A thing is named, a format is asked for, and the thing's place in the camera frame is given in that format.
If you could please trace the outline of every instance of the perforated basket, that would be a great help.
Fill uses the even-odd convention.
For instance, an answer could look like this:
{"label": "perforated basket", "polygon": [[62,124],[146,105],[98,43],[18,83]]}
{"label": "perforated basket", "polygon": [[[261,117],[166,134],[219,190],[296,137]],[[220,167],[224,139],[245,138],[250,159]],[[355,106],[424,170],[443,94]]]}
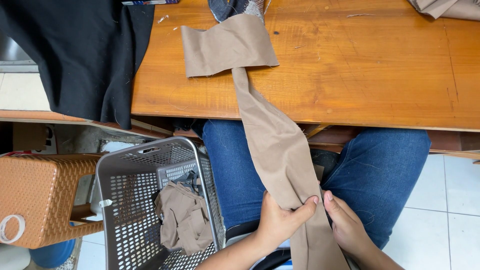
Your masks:
{"label": "perforated basket", "polygon": [[[199,166],[213,243],[191,256],[160,244],[160,220],[154,193],[169,180]],[[190,270],[225,245],[208,157],[185,137],[171,137],[104,155],[97,164],[103,204],[107,270]]]}

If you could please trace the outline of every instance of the brown plastic stool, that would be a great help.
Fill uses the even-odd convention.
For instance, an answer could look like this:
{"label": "brown plastic stool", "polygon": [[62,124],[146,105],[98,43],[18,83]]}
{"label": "brown plastic stool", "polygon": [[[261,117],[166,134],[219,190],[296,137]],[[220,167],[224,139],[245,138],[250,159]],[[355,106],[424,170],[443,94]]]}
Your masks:
{"label": "brown plastic stool", "polygon": [[[95,174],[101,155],[38,155],[0,158],[0,220],[13,214],[25,219],[23,235],[12,245],[39,248],[103,230],[90,204],[73,206],[79,179]],[[81,222],[70,226],[69,221]],[[7,238],[18,232],[18,221],[5,228]]]}

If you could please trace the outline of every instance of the wood grain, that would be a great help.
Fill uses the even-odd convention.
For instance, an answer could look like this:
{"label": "wood grain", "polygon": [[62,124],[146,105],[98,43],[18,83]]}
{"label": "wood grain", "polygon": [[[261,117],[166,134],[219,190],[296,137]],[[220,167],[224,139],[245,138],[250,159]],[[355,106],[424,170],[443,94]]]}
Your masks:
{"label": "wood grain", "polygon": [[[346,17],[359,13],[374,15]],[[215,24],[205,0],[156,6],[133,114],[240,117],[230,71],[185,77],[180,26]],[[298,123],[480,131],[480,22],[432,20],[405,0],[278,0],[265,27],[280,66],[250,79]]]}

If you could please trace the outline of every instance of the blue jeans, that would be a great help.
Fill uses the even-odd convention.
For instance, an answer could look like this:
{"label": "blue jeans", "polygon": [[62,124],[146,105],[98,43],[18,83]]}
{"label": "blue jeans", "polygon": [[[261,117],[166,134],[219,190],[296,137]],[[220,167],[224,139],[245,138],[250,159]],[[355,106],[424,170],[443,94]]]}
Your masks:
{"label": "blue jeans", "polygon": [[[264,185],[241,121],[208,120],[207,148],[225,227],[258,220]],[[424,130],[365,128],[343,148],[322,189],[343,199],[382,249],[417,182],[430,149]]]}

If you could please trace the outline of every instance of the dark fabric scrap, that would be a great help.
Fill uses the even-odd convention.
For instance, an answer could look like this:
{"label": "dark fabric scrap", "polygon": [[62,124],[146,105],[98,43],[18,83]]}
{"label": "dark fabric scrap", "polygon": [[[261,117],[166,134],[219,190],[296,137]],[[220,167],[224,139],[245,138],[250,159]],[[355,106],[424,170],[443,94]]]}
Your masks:
{"label": "dark fabric scrap", "polygon": [[153,16],[117,0],[0,0],[0,29],[38,64],[50,109],[124,129]]}

